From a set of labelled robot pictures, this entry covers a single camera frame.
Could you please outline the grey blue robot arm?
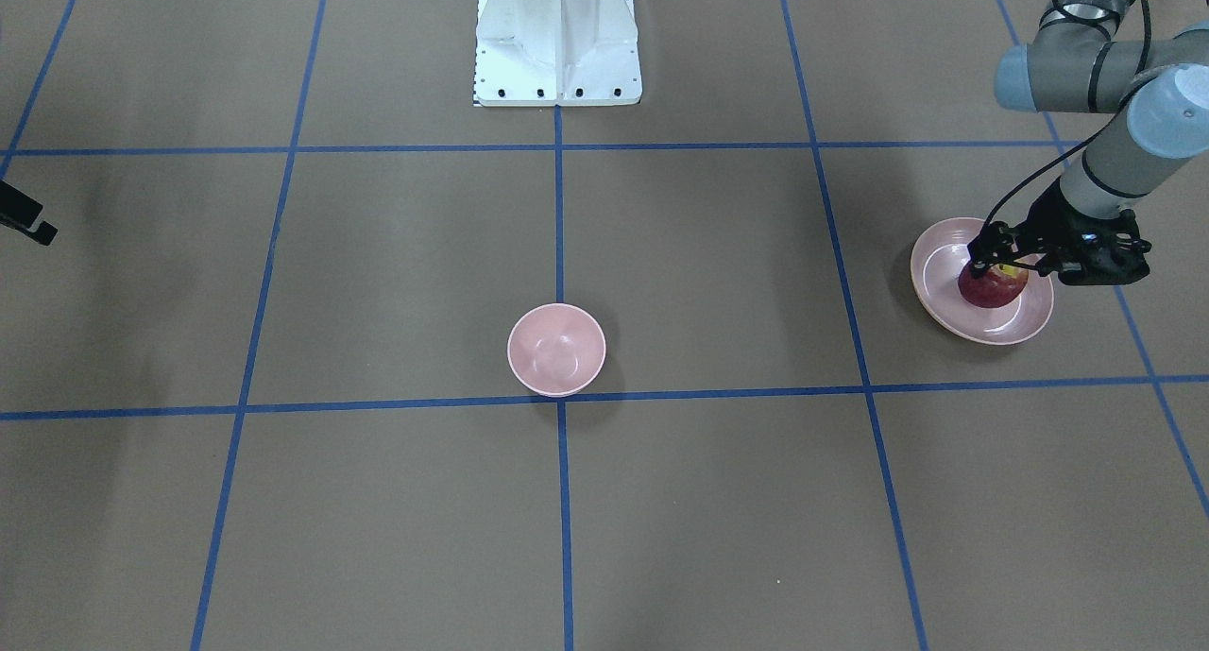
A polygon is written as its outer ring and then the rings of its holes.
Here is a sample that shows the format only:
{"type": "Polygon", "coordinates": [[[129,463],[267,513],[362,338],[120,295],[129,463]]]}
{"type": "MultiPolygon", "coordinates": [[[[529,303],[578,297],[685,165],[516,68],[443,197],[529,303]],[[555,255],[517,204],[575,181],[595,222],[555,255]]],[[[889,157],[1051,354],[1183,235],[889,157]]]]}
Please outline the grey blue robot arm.
{"type": "Polygon", "coordinates": [[[1048,0],[1031,44],[997,65],[997,104],[1107,122],[1062,157],[1062,175],[1018,225],[987,217],[967,248],[970,276],[1002,266],[1068,286],[1149,276],[1134,206],[1207,152],[1207,23],[1157,41],[1149,0],[1048,0]]]}

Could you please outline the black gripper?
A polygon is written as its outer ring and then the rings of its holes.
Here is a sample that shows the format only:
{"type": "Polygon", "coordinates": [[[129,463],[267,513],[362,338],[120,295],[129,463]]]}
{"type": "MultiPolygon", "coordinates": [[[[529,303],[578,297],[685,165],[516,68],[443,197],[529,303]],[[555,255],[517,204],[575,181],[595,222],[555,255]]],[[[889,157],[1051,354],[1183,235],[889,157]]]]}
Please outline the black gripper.
{"type": "Polygon", "coordinates": [[[1006,266],[1014,278],[1054,275],[1065,286],[1126,286],[1151,273],[1149,250],[1130,209],[1113,219],[1084,215],[1055,180],[1014,227],[984,221],[967,243],[967,269],[971,276],[1006,266]]]}

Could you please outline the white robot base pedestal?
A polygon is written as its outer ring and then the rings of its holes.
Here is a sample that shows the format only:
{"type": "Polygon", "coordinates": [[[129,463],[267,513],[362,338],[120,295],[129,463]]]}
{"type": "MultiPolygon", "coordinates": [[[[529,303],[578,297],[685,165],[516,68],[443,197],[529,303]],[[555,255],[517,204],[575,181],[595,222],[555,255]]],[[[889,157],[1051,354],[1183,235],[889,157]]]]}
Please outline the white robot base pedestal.
{"type": "Polygon", "coordinates": [[[643,98],[635,0],[478,0],[472,103],[631,106],[643,98]]]}

